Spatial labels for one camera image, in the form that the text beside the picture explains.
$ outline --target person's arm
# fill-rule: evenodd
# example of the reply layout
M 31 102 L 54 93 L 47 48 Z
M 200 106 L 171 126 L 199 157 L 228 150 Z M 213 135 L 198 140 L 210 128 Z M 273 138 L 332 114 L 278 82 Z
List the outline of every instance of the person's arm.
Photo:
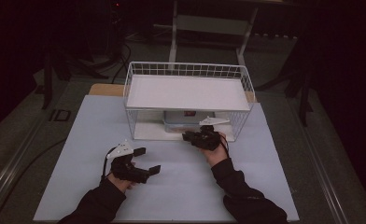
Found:
M 131 189 L 132 185 L 131 181 L 120 180 L 110 174 L 98 188 L 92 189 L 84 195 L 72 214 L 64 217 L 58 223 L 104 224 L 111 222 L 126 199 L 125 190 Z
M 242 171 L 235 171 L 232 159 L 227 156 L 222 145 L 214 151 L 200 150 L 211 166 L 218 185 L 226 193 L 223 198 L 226 209 L 238 223 L 288 223 L 283 209 L 266 199 L 260 191 L 251 188 Z

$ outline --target metal rail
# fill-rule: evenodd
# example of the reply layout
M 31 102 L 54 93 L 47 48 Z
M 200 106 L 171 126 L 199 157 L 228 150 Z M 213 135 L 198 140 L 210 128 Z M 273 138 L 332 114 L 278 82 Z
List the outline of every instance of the metal rail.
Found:
M 21 144 L 18 146 L 17 150 L 15 150 L 15 153 L 12 155 L 11 159 L 0 173 L 0 205 L 6 198 L 10 185 L 14 183 L 15 177 L 22 166 L 23 158 L 35 139 L 37 132 L 51 115 L 52 109 L 62 96 L 65 87 L 66 85 L 63 85 L 63 89 L 57 92 L 54 99 L 50 102 L 48 109 L 42 110 L 40 112 L 40 114 L 37 116 L 37 119 L 35 120 L 34 125 L 31 127 L 28 134 L 25 135 Z
M 348 219 L 346 218 L 344 209 L 341 206 L 340 200 L 338 199 L 334 186 L 331 183 L 331 180 L 323 165 L 323 162 L 319 157 L 319 154 L 317 153 L 317 148 L 314 145 L 311 135 L 308 133 L 307 129 L 303 127 L 299 115 L 297 114 L 297 111 L 291 102 L 289 102 L 289 107 L 294 115 L 295 120 L 300 126 L 300 129 L 305 139 L 305 144 L 308 145 L 311 154 L 310 157 L 311 162 L 314 165 L 317 179 L 319 180 L 320 187 L 322 187 L 323 193 L 325 194 L 326 201 L 328 202 L 335 223 L 348 224 L 349 222 Z

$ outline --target dark background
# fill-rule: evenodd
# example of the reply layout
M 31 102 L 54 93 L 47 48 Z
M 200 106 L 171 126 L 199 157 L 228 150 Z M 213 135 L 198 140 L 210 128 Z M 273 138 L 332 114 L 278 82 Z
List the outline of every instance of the dark background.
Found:
M 0 1 L 0 121 L 35 89 L 32 74 L 43 68 L 48 39 L 58 40 L 78 57 L 88 56 L 89 47 L 93 45 L 107 51 L 102 44 L 106 39 L 102 27 L 108 27 L 109 13 L 105 2 L 81 1 L 77 7 L 77 2 L 72 0 Z M 228 1 L 229 7 L 241 11 L 231 13 L 226 7 L 218 7 L 226 1 L 203 1 L 193 6 L 192 1 L 187 2 L 183 10 L 191 14 L 201 14 L 213 7 L 224 8 L 219 15 L 245 17 L 246 11 L 253 7 L 235 7 Z M 153 22 L 172 22 L 172 1 L 121 3 L 124 6 L 121 16 L 133 29 L 144 34 L 151 33 Z M 307 7 L 291 5 L 296 3 Z M 87 20 L 77 16 L 80 10 L 91 14 L 91 8 L 95 12 Z M 98 29 L 95 33 L 100 34 L 100 39 L 89 43 L 88 38 L 82 38 L 86 36 L 86 27 Z M 297 0 L 289 1 L 287 7 L 260 5 L 253 32 L 267 34 L 270 38 L 275 35 L 299 37 L 296 47 L 301 49 L 294 50 L 290 60 L 297 66 L 303 58 L 314 63 L 316 72 L 311 86 L 317 90 L 366 189 L 366 0 Z

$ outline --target wire mesh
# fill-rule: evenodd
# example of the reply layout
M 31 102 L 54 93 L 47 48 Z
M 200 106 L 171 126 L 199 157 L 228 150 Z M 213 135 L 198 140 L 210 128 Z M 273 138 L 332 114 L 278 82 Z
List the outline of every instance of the wire mesh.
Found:
M 130 87 L 134 75 L 151 76 L 185 76 L 185 77 L 212 77 L 240 79 L 247 103 L 251 110 L 256 102 L 255 92 L 246 67 L 241 65 L 214 64 L 214 63 L 158 63 L 158 62 L 131 62 L 124 88 L 124 103 L 127 105 Z M 126 108 L 131 134 L 134 138 L 134 129 L 137 122 L 137 110 Z M 248 112 L 226 111 L 232 125 L 234 140 L 244 126 Z

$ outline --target black cable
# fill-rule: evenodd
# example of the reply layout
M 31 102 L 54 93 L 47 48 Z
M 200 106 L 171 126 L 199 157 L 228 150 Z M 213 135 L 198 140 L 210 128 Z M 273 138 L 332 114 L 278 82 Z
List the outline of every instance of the black cable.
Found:
M 227 158 L 230 158 L 230 153 L 229 153 L 229 142 L 227 142 L 227 139 L 223 136 L 223 135 L 220 135 L 223 139 L 224 139 L 224 141 L 226 142 L 226 145 L 224 145 L 222 142 L 220 142 L 221 143 L 221 145 L 224 147 L 224 150 L 226 151 L 226 154 L 227 154 Z
M 107 177 L 106 175 L 106 166 L 107 166 L 107 155 L 110 154 L 113 150 L 115 149 L 115 147 L 112 147 L 106 154 L 105 156 L 105 162 L 104 162 L 104 170 L 102 172 L 102 176 L 101 176 L 101 181 L 99 182 L 99 184 L 102 184 L 102 182 L 104 182 L 105 178 Z
M 95 64 L 91 64 L 91 65 L 88 65 L 90 68 L 93 68 L 95 70 L 98 70 L 98 69 L 101 69 L 101 68 L 106 68 L 107 66 L 116 66 L 115 64 L 116 63 L 119 63 L 118 62 L 118 57 L 114 56 L 104 62 L 101 62 L 101 63 L 95 63 Z
M 33 163 L 35 163 L 35 161 L 37 161 L 38 158 L 40 158 L 41 156 L 43 156 L 46 152 L 48 152 L 50 149 L 52 149 L 53 147 L 58 146 L 59 144 L 61 144 L 62 142 L 66 141 L 66 138 L 54 143 L 52 146 L 47 147 L 45 150 L 43 150 L 42 152 L 40 152 L 36 157 L 34 157 L 31 162 L 29 162 L 29 164 L 25 167 L 25 169 L 23 169 L 22 173 L 18 176 L 17 180 L 15 181 L 14 185 L 11 187 L 8 195 L 6 196 L 6 198 L 3 200 L 3 203 L 0 205 L 0 213 L 2 212 L 3 208 L 6 206 L 6 203 L 9 199 L 9 197 L 11 196 L 12 192 L 14 191 L 14 189 L 17 187 L 18 183 L 20 182 L 21 178 L 23 177 L 23 175 L 26 173 L 26 171 L 28 171 L 28 169 L 33 165 Z
M 110 69 L 112 69 L 112 68 L 116 67 L 118 64 L 119 64 L 119 62 L 115 62 L 114 64 L 110 65 L 108 68 L 105 68 L 104 70 L 99 71 L 98 73 L 101 73 L 101 74 L 102 74 L 102 73 L 104 73 L 104 72 L 107 72 L 107 71 L 109 71 Z
M 123 67 L 125 67 L 125 70 L 127 70 L 127 72 L 128 72 L 127 63 L 129 62 L 129 60 L 131 58 L 131 48 L 127 44 L 125 44 L 125 43 L 123 43 L 123 46 L 125 46 L 128 49 L 128 56 L 125 59 L 124 56 L 122 56 L 122 54 L 121 54 L 122 66 L 119 68 L 119 70 L 113 76 L 113 79 L 111 80 L 111 84 L 114 84 L 114 81 L 115 81 L 116 77 L 119 75 L 119 72 L 121 71 L 121 69 Z

